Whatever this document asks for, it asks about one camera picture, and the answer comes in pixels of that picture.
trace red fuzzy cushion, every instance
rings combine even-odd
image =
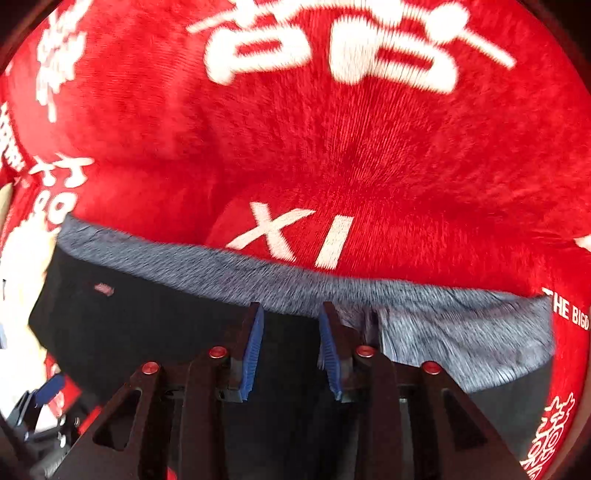
[[[5,157],[0,242],[34,204],[337,275],[545,288],[548,404],[576,402],[591,99],[546,28],[517,0],[235,3],[68,0],[29,36],[1,80],[26,167]]]

